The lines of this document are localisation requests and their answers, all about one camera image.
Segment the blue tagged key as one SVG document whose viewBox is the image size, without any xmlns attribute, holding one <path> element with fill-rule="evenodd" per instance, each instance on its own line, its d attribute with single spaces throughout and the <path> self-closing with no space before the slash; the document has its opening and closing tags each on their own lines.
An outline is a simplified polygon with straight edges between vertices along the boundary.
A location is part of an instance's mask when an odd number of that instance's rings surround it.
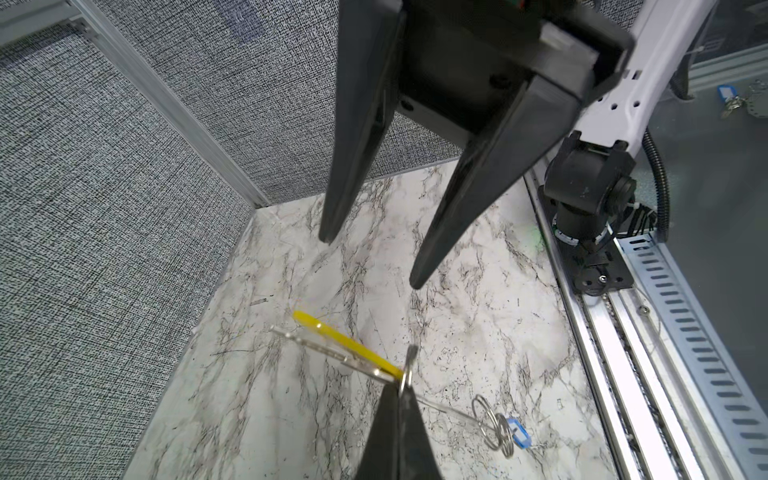
<svg viewBox="0 0 768 480">
<path fill-rule="evenodd" d="M 520 449 L 528 449 L 532 445 L 530 434 L 516 418 L 508 418 L 507 423 L 512 432 L 512 439 Z"/>
</svg>

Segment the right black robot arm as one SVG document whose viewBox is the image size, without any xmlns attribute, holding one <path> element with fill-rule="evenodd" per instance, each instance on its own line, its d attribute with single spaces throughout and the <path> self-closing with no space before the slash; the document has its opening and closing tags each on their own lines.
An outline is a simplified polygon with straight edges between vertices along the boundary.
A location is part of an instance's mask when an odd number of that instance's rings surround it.
<svg viewBox="0 0 768 480">
<path fill-rule="evenodd" d="M 460 147 L 410 274 L 422 287 L 546 154 L 558 229 L 591 250 L 625 211 L 639 143 L 710 1 L 647 1 L 625 30 L 576 1 L 343 1 L 319 237 L 351 212 L 396 113 Z"/>
</svg>

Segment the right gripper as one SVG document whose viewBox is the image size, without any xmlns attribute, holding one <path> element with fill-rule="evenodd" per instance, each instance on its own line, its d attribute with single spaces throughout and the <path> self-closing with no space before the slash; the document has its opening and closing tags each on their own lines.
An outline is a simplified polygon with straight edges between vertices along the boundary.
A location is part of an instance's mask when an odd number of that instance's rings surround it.
<svg viewBox="0 0 768 480">
<path fill-rule="evenodd" d="M 409 276 L 422 288 L 469 226 L 618 84 L 634 47 L 577 1 L 341 1 L 319 239 L 338 236 L 395 113 L 469 144 Z"/>
</svg>

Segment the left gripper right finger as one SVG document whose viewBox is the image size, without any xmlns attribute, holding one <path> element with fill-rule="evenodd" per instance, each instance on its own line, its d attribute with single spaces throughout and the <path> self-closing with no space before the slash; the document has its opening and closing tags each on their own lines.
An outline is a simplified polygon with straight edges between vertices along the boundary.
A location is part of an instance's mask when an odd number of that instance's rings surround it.
<svg viewBox="0 0 768 480">
<path fill-rule="evenodd" d="M 442 479 L 412 388 L 398 398 L 398 478 Z"/>
</svg>

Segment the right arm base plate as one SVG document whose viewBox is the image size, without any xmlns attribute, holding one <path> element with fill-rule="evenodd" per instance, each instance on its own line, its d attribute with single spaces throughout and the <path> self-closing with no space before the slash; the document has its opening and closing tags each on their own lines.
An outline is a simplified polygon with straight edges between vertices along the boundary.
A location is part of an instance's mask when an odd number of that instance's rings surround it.
<svg viewBox="0 0 768 480">
<path fill-rule="evenodd" d="M 635 277 L 614 240 L 595 252 L 581 243 L 566 240 L 556 226 L 556 202 L 544 194 L 543 186 L 538 187 L 537 196 L 544 209 L 546 225 L 555 236 L 555 250 L 562 260 L 566 278 L 575 292 L 597 297 L 635 284 Z"/>
</svg>

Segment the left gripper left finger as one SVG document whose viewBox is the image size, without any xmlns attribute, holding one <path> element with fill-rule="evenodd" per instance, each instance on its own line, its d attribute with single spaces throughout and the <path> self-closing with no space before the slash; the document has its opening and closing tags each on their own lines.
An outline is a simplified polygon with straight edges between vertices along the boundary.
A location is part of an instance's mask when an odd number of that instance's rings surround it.
<svg viewBox="0 0 768 480">
<path fill-rule="evenodd" d="M 379 399 L 355 480 L 397 479 L 399 388 L 386 385 Z"/>
</svg>

